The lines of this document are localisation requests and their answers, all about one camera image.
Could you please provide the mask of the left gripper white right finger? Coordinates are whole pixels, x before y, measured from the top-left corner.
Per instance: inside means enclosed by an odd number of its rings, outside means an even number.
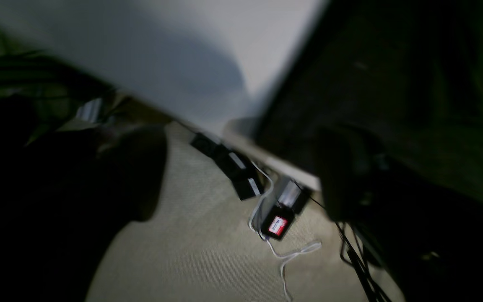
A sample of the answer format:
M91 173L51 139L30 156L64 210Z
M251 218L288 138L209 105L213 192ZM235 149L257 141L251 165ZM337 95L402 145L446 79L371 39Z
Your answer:
M330 220L353 228L408 302L483 302L483 202L389 156L372 133L315 134Z

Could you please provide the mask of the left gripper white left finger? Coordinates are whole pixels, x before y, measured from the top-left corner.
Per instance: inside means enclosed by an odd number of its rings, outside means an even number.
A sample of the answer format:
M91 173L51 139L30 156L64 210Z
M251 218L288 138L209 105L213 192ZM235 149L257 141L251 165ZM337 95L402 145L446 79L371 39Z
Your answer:
M106 250L152 218L163 125L54 133L0 145L0 302L83 302Z

